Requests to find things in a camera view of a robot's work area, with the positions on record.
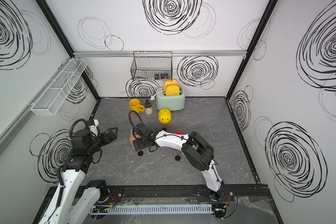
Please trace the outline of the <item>pink piggy bank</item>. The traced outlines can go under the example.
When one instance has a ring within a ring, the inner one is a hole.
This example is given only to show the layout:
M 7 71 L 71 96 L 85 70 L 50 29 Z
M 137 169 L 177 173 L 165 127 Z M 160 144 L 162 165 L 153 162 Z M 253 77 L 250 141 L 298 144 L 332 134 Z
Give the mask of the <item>pink piggy bank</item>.
M 130 136 L 129 136 L 129 142 L 130 142 L 130 145 L 132 146 L 132 149 L 135 149 L 135 146 L 133 144 L 133 141 L 136 140 L 136 139 L 139 139 L 140 136 L 138 134 L 133 134 L 133 130 L 131 129 L 130 130 Z

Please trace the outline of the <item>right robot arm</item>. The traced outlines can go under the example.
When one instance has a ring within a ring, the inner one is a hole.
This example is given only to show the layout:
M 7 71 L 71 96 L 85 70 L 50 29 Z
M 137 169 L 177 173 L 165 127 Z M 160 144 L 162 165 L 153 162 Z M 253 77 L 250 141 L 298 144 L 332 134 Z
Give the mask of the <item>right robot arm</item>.
M 213 147 L 197 132 L 191 134 L 152 131 L 143 123 L 132 128 L 132 145 L 140 151 L 151 147 L 168 147 L 181 151 L 189 163 L 202 172 L 210 197 L 218 201 L 223 195 L 224 182 L 215 166 Z

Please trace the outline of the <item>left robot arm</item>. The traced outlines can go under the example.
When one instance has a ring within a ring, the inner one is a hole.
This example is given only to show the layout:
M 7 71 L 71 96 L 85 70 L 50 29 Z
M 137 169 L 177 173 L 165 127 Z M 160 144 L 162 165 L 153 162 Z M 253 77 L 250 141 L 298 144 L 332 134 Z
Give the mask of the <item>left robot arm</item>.
M 78 202 L 73 205 L 76 193 L 84 180 L 93 156 L 101 148 L 117 139 L 118 128 L 101 132 L 93 125 L 76 132 L 69 131 L 72 143 L 68 159 L 57 169 L 58 186 L 50 201 L 41 224 L 81 224 L 95 203 L 104 203 L 112 197 L 105 180 L 91 180 L 84 186 Z

